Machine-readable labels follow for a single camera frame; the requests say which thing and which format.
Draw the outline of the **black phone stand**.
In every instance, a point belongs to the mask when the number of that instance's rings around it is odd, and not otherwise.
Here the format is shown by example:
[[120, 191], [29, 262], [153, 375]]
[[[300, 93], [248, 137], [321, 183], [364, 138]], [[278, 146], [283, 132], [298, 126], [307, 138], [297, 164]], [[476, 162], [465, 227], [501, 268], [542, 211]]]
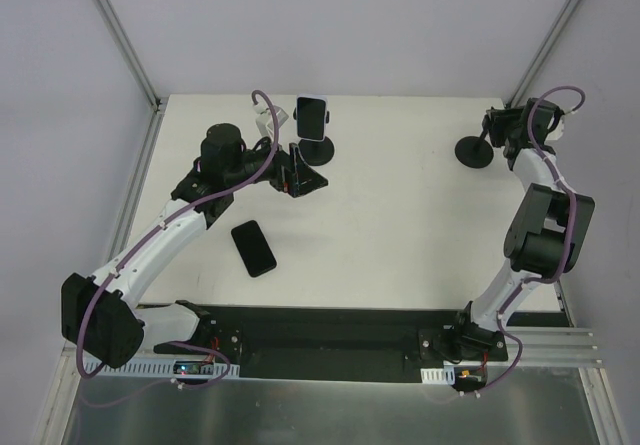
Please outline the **black phone stand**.
[[[327, 113], [327, 123], [330, 121], [330, 112]], [[321, 166], [328, 163], [334, 156], [335, 147], [333, 142], [326, 136], [325, 125], [325, 138], [320, 141], [310, 141], [300, 138], [298, 146], [300, 148], [302, 157], [311, 166]]]
[[482, 132], [479, 136], [466, 136], [455, 145], [456, 159], [464, 166], [472, 169], [486, 168], [494, 158], [491, 143], [486, 140], [489, 134], [489, 116], [482, 121]]

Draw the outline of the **lavender case smartphone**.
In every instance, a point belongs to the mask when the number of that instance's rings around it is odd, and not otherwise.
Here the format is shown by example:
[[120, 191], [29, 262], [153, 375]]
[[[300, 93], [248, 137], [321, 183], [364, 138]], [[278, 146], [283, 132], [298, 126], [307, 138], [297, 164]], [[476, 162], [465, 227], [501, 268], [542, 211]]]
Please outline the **lavender case smartphone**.
[[325, 138], [328, 104], [323, 96], [301, 94], [296, 98], [295, 120], [298, 137], [320, 142]]

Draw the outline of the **black smartphone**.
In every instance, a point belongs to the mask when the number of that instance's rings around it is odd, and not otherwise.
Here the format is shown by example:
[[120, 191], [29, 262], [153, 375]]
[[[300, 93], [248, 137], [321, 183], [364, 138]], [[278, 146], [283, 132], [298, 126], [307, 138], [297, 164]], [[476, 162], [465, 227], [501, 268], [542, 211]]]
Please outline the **black smartphone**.
[[234, 227], [231, 237], [250, 277], [257, 278], [277, 267], [277, 260], [255, 220]]

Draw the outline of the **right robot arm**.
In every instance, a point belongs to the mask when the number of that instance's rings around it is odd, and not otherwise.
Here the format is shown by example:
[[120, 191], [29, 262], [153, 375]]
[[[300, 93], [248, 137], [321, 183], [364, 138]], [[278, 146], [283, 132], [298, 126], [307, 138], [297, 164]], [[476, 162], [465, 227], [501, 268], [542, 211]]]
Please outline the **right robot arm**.
[[558, 105], [530, 99], [525, 105], [489, 109], [480, 136], [460, 139], [457, 160], [468, 168], [487, 167], [497, 149], [519, 179], [524, 197], [507, 230], [505, 261], [489, 285], [461, 311], [450, 334], [453, 359], [479, 360], [505, 337], [511, 315], [533, 290], [554, 284], [575, 266], [595, 201], [563, 178], [555, 150], [547, 145], [566, 116]]

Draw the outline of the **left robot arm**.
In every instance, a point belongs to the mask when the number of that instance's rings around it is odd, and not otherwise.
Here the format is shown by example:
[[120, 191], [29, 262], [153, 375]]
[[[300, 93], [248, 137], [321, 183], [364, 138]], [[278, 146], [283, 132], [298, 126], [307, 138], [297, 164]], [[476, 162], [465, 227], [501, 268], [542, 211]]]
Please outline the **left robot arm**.
[[92, 375], [84, 368], [86, 354], [116, 369], [158, 345], [179, 343], [191, 354], [209, 347], [212, 323], [204, 309], [186, 300], [149, 309], [139, 303], [164, 268], [231, 206], [235, 192], [260, 182], [293, 198], [328, 184], [296, 144], [283, 149], [263, 137], [249, 148], [237, 126], [211, 126], [192, 169], [148, 229], [91, 275], [73, 273], [64, 281], [62, 335], [75, 344], [83, 377]]

